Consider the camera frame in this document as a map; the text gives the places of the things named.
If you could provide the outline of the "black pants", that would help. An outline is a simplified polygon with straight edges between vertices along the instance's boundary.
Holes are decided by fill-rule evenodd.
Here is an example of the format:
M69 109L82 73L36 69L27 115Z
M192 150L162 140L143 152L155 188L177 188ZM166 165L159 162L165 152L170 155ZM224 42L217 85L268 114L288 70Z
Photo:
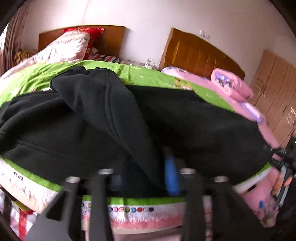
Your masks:
M84 67L50 87L1 106L3 157L56 184L119 168L123 196L165 196L165 159L175 157L170 118L177 116L168 88L126 85L109 69Z

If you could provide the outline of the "pink bed sheet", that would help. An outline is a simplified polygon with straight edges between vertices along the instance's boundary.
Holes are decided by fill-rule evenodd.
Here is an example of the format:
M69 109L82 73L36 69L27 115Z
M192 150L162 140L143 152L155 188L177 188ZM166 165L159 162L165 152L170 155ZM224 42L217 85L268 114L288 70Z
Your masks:
M162 73L168 74L170 70L183 73L189 78L199 76L173 66L165 67ZM206 79L214 84L211 78ZM265 165L270 165L275 177L269 191L271 204L266 214L255 214L243 196L235 192L264 227L275 226L280 207L273 195L280 172L269 163L273 154L267 152L264 145L277 148L278 143L266 121L258 123L254 118L248 119L232 110L221 108L192 90L169 88L168 96L169 112L177 113L177 116L170 118L171 127L176 131L171 138L171 150L180 159L180 166L195 169L207 178L225 176L235 187L258 173Z

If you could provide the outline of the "green cartoon bed sheet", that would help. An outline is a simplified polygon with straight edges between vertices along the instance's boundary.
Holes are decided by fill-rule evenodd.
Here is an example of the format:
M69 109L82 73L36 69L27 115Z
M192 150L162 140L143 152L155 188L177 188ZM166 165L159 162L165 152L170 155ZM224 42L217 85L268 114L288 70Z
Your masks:
M1 102L9 101L20 94L48 90L53 77L74 66L83 66L86 69L108 68L125 84L192 90L212 104L252 119L251 113L244 106L226 96L206 78L189 78L173 70L164 74L137 66L97 61L79 61L75 64L39 63L18 67L1 77ZM267 213L267 207L271 204L269 191L274 177L274 171L267 164L251 178L234 187L255 214ZM60 185L1 158L1 209L11 207L8 224L21 240L25 239L38 213L44 210L60 189ZM181 224L185 213L185 202L177 197L112 197L109 205L112 228L117 235L174 230Z

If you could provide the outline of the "purple pillow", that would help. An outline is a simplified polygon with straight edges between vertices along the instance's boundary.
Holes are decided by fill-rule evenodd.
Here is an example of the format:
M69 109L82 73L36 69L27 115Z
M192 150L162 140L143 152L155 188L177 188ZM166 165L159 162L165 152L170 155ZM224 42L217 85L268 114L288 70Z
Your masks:
M263 123L265 121L265 116L255 106L249 102L241 102L240 104L258 123Z

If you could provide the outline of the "light wooden wardrobe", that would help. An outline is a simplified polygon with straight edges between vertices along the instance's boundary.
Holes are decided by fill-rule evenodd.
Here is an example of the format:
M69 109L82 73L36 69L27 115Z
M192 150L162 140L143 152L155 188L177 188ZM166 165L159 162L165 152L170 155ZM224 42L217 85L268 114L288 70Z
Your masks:
M285 147L295 136L295 66L264 50L251 89L251 103L266 117L267 126Z

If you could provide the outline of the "rolled pink quilt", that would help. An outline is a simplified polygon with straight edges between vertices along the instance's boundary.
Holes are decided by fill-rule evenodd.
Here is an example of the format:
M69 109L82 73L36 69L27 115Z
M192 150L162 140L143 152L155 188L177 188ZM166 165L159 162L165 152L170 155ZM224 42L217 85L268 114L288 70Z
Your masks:
M252 89L232 72L215 68L211 74L211 81L226 95L238 102L244 102L254 97Z

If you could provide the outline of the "large brown wooden headboard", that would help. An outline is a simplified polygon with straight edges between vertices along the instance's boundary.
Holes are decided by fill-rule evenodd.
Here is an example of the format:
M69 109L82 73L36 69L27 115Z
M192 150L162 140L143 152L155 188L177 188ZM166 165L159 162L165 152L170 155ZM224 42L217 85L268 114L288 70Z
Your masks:
M244 79L245 72L224 52L202 38L171 28L159 69L174 66L201 77L210 78L215 68L232 72Z

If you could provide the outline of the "white power strip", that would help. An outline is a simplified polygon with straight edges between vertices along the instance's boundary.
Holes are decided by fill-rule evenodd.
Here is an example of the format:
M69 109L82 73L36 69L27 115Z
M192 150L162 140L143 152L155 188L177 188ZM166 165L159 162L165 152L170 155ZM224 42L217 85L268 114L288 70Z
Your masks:
M144 66L147 69L157 70L157 65L152 58L148 58Z

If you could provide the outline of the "red checkered bed sheet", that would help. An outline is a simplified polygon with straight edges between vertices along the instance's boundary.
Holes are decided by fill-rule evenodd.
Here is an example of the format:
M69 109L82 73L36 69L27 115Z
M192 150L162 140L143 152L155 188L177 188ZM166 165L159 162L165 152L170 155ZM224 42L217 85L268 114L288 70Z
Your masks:
M94 54L88 60L112 62L112 63L120 63L121 62L121 59L118 56L109 56L109 55L101 55L101 54Z

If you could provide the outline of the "brown tiger pattern blanket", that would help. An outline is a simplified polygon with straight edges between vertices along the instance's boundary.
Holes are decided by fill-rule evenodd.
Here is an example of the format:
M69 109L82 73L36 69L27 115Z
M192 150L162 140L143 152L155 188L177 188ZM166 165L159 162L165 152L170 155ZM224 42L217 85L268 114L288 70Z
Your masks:
M37 54L37 50L33 50L33 51L19 50L19 51L17 51L13 56L13 66L20 64L23 60L28 59L35 54Z

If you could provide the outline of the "bedside table with patterned cloth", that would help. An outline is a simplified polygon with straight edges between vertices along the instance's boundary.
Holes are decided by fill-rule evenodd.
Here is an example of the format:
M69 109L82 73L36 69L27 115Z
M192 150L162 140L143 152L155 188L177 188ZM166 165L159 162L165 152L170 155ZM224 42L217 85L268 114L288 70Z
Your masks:
M126 65L132 65L132 66L137 66L137 67L143 67L145 68L145 63L137 62L137 61L132 61L132 60L121 60L120 64L126 64Z

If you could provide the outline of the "pink floral quilt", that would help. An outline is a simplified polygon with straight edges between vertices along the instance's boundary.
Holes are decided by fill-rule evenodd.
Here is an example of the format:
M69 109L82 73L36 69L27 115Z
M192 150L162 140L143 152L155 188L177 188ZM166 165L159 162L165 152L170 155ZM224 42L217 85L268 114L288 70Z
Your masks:
M1 90L4 90L10 80L10 76L35 64L53 64L60 62L76 62L85 56L90 35L86 32L73 30L64 33L51 42L45 49L23 60L20 64L8 70L1 77Z

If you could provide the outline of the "small brown wooden headboard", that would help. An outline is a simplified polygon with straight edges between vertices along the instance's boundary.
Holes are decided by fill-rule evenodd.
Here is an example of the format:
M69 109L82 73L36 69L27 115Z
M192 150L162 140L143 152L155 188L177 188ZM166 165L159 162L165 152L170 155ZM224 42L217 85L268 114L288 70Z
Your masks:
M126 27L112 25L90 25L81 28L104 28L104 32L95 40L93 47L99 54L119 56L121 42ZM45 49L51 42L63 35L65 28L60 28L39 34L38 51Z

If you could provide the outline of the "red pillow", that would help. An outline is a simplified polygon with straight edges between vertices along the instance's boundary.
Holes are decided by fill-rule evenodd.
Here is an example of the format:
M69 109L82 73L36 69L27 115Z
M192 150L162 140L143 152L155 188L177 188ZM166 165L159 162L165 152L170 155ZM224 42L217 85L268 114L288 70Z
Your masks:
M94 42L98 37L100 37L103 34L104 30L105 28L71 27L71 28L65 28L64 33L70 32L70 31L79 31L79 32L86 32L90 35L86 53L83 59L83 60L88 60L90 53L92 51Z

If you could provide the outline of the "white wall socket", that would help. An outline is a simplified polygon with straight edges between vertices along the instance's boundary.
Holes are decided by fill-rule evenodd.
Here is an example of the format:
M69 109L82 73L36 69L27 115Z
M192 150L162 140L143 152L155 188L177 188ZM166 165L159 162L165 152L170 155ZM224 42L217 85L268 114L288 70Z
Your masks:
M200 30L199 35L206 40L210 39L210 35L203 30Z

